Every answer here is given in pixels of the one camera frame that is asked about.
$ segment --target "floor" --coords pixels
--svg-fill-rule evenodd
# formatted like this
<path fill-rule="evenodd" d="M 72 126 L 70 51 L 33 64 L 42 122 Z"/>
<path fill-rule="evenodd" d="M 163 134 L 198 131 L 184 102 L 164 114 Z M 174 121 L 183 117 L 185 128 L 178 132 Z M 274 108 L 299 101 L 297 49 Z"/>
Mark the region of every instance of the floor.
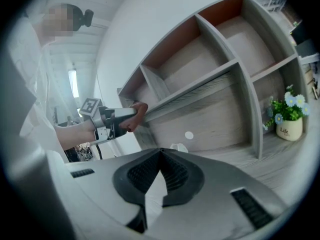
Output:
<path fill-rule="evenodd" d="M 300 201 L 308 189 L 320 158 L 320 99 L 310 98 L 309 130 L 300 140 L 282 140 L 274 132 L 263 138 L 263 155 L 258 160 L 246 147 L 197 155 L 232 164 L 272 189 L 288 206 Z M 145 196 L 147 223 L 155 222 L 162 210 L 166 184 L 158 174 Z"/>

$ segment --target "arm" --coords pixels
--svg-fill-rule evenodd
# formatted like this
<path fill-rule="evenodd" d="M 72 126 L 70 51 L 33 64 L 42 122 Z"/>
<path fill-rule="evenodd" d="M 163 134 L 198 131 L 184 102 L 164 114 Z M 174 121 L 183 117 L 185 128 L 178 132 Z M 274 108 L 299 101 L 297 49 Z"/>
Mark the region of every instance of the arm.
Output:
<path fill-rule="evenodd" d="M 119 124 L 119 126 L 122 129 L 126 129 L 129 133 L 132 133 L 138 127 L 138 125 L 144 120 L 144 116 L 148 110 L 148 105 L 143 102 L 136 102 L 130 107 L 136 109 L 137 114 L 123 121 Z"/>
<path fill-rule="evenodd" d="M 145 113 L 147 112 L 148 105 L 142 102 L 137 102 L 131 106 L 137 110 L 137 114 L 125 121 L 119 126 L 126 129 L 129 133 L 133 132 L 137 126 L 143 121 Z M 95 138 L 95 126 L 91 120 L 84 121 L 82 123 L 68 126 L 68 127 L 54 127 L 58 140 L 63 150 L 68 150 L 76 145 L 94 142 Z"/>
<path fill-rule="evenodd" d="M 91 120 L 68 127 L 54 127 L 63 150 L 68 150 L 76 145 L 95 141 L 95 126 Z"/>

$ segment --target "potted flower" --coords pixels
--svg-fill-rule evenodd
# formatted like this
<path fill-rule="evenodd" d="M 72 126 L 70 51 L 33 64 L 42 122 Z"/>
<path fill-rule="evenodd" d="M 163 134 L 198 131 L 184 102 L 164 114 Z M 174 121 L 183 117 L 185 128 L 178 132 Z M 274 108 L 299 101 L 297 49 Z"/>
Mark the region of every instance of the potted flower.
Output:
<path fill-rule="evenodd" d="M 293 85 L 288 86 L 284 101 L 270 97 L 267 115 L 270 120 L 262 126 L 265 130 L 276 123 L 276 134 L 288 141 L 296 141 L 302 135 L 302 118 L 310 114 L 310 106 L 301 94 L 295 96 Z"/>

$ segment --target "white wall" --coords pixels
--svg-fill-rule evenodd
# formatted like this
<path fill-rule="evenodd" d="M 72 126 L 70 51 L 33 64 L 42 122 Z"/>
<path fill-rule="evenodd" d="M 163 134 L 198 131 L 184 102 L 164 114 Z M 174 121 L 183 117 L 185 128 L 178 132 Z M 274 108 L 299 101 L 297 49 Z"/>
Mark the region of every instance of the white wall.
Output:
<path fill-rule="evenodd" d="M 96 61 L 105 105 L 121 107 L 116 89 L 124 85 L 152 47 L 174 26 L 215 1 L 125 0 L 102 40 Z M 141 150 L 132 133 L 116 141 L 124 155 Z"/>
<path fill-rule="evenodd" d="M 95 79 L 94 79 L 93 97 L 95 97 L 95 98 L 97 98 L 97 99 L 102 99 L 97 76 L 96 76 Z"/>

